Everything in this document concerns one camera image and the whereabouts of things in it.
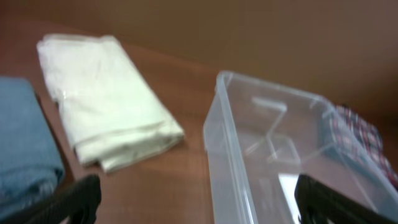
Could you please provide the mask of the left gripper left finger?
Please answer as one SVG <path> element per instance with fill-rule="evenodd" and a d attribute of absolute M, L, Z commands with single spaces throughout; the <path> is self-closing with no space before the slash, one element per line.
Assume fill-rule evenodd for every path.
<path fill-rule="evenodd" d="M 7 217 L 1 223 L 54 224 L 68 219 L 72 224 L 94 224 L 100 203 L 100 178 L 91 174 L 61 192 Z"/>

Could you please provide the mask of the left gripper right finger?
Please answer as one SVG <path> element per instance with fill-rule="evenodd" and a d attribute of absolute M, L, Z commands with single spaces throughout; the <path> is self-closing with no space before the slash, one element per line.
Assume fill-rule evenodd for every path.
<path fill-rule="evenodd" d="M 299 175 L 294 196 L 301 224 L 397 224 L 307 174 Z"/>

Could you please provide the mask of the red blue plaid shirt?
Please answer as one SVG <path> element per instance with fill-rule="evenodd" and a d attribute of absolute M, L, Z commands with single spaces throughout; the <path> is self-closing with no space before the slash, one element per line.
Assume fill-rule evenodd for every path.
<path fill-rule="evenodd" d="M 397 173 L 383 154 L 382 137 L 375 125 L 346 105 L 337 105 L 335 109 L 342 122 L 328 114 L 318 124 L 320 144 L 332 143 L 328 155 L 333 159 L 343 158 L 351 169 L 371 180 L 377 179 L 379 170 L 397 188 Z"/>

